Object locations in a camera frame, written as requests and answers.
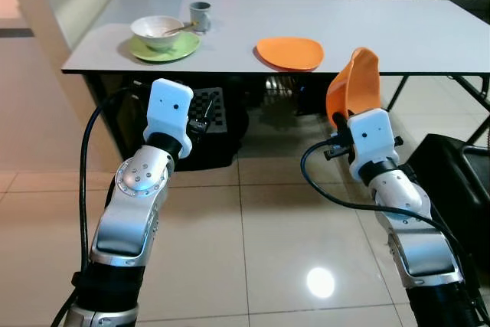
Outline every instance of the white bowl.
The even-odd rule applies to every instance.
[[[152,49],[161,50],[171,47],[180,35],[180,31],[168,36],[163,36],[163,34],[166,31],[183,26],[184,24],[177,18],[168,17],[166,15],[153,15],[134,21],[131,24],[131,31],[137,38],[143,41],[146,46]]]

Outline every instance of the wall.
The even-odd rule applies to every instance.
[[[69,57],[71,49],[108,1],[19,0],[22,13],[51,66],[56,81],[56,89],[58,92],[62,92],[57,97],[56,94],[51,93],[49,98],[59,99],[60,96],[64,96],[67,109],[71,109],[76,117],[77,126],[75,130],[77,132],[83,131],[95,105],[84,79],[81,76],[64,75],[60,72],[60,68]],[[56,105],[49,100],[44,103]],[[61,107],[59,109],[60,115],[67,113]],[[64,129],[68,128],[66,126],[57,127],[60,136],[66,134]],[[94,127],[91,139],[94,151],[90,160],[91,168],[113,170],[120,163],[120,156],[103,123],[98,123]],[[76,166],[74,162],[70,162],[67,163],[65,169],[76,169]]]

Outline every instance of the white table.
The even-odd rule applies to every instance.
[[[188,21],[195,1],[212,4],[211,30],[191,56],[148,64],[128,51],[129,24],[146,15]],[[320,42],[316,73],[338,73],[356,47],[380,58],[382,74],[490,74],[490,27],[445,0],[111,0],[76,47],[65,73],[275,73],[253,54],[261,38]]]

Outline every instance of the green plate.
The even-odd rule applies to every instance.
[[[148,61],[172,61],[187,57],[194,53],[199,47],[201,39],[196,34],[191,32],[181,32],[177,41],[172,45],[171,49],[157,51],[150,49],[143,41],[133,36],[129,42],[129,51],[135,57]]]

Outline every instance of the gray mug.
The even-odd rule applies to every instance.
[[[211,4],[206,2],[195,2],[190,6],[191,9],[191,21],[197,22],[194,26],[194,30],[198,32],[206,32],[211,27],[211,20],[209,18],[209,11],[211,10]]]

